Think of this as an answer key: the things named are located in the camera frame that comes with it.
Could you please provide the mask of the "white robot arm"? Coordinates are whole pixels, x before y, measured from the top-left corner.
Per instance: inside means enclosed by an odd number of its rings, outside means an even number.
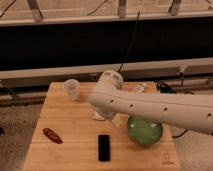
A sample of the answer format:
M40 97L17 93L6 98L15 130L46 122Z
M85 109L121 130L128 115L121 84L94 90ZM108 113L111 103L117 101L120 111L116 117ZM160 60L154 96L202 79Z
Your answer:
M116 113L213 135L213 96L135 93L122 90L120 73L107 70L91 90L88 101L105 118Z

